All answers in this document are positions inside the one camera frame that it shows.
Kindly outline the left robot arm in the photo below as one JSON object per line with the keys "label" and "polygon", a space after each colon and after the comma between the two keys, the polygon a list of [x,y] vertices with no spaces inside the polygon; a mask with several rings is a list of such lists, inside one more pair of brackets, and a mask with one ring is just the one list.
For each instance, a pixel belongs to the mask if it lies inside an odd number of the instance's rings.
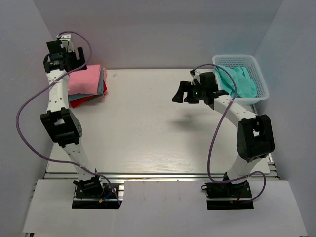
{"label": "left robot arm", "polygon": [[44,60],[44,69],[50,85],[49,102],[46,113],[40,120],[52,141],[68,155],[78,174],[74,184],[87,195],[102,194],[104,186],[89,162],[81,143],[82,127],[69,108],[67,72],[84,65],[82,48],[79,58],[73,49],[68,49],[70,40],[47,42],[49,54]]}

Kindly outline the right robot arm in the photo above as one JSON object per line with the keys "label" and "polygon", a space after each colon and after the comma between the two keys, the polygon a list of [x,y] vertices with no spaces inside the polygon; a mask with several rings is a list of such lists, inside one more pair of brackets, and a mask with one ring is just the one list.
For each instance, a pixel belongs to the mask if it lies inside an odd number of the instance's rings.
{"label": "right robot arm", "polygon": [[193,80],[181,81],[172,101],[189,104],[203,101],[222,115],[220,122],[228,119],[237,128],[237,158],[221,183],[242,183],[256,173],[255,165],[275,149],[271,120],[267,115],[248,111],[228,92],[219,90],[213,72],[198,74],[191,70],[190,73]]}

